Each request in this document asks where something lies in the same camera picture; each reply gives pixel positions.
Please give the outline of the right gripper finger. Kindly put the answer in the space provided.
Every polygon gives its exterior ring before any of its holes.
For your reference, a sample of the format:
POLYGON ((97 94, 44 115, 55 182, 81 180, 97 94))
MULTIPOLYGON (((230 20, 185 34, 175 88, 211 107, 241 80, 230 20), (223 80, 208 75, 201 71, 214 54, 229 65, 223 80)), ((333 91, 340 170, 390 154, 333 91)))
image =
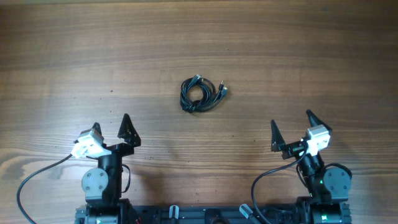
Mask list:
POLYGON ((285 141, 279 131, 279 128, 276 122, 272 119, 271 120, 271 151, 272 152, 279 152, 283 151, 285 147, 285 141))
POLYGON ((323 125, 328 131, 331 131, 329 125, 327 125, 321 119, 319 119, 311 110, 306 110, 306 114, 308 116, 308 120, 311 127, 323 125))

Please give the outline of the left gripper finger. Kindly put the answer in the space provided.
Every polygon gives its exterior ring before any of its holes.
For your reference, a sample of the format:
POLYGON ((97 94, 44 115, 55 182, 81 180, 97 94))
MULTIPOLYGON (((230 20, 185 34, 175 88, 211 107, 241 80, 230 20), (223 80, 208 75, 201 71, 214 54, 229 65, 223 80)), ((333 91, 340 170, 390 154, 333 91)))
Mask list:
POLYGON ((141 138, 135 130, 130 116, 125 113, 119 127, 118 138, 123 139, 124 142, 130 144, 132 147, 141 145, 141 138))
POLYGON ((91 128, 91 131, 97 136, 102 136, 101 126, 97 122, 94 123, 94 125, 91 128))

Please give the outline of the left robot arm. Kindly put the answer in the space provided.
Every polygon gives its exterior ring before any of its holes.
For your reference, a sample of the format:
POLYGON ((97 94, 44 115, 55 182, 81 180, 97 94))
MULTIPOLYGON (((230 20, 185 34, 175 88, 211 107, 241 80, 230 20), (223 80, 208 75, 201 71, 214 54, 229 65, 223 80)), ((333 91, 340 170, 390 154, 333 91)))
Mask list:
POLYGON ((76 209, 75 224, 113 224, 141 223, 141 218, 130 201, 122 198, 127 192, 122 189, 122 172, 129 167, 123 164, 123 157, 134 154, 134 148, 141 145, 130 116, 123 116, 118 138, 123 142, 108 146, 104 143, 101 127, 95 123, 92 128, 82 131, 75 141, 72 155, 76 158, 86 157, 98 162, 96 168, 87 171, 81 180, 85 193, 86 205, 76 209))

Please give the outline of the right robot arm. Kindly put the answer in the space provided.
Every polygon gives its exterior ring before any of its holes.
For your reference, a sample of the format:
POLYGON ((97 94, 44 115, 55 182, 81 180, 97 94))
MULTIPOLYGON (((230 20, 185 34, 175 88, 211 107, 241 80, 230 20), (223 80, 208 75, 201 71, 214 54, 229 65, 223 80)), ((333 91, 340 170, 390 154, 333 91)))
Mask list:
POLYGON ((283 159, 295 159, 296 172, 309 196, 298 197, 294 203, 270 205, 264 214, 275 223, 351 223, 346 202, 353 174, 339 163, 324 163, 320 151, 330 145, 332 129, 311 110, 306 114, 310 127, 305 136, 289 144, 271 121, 271 151, 281 152, 283 159))

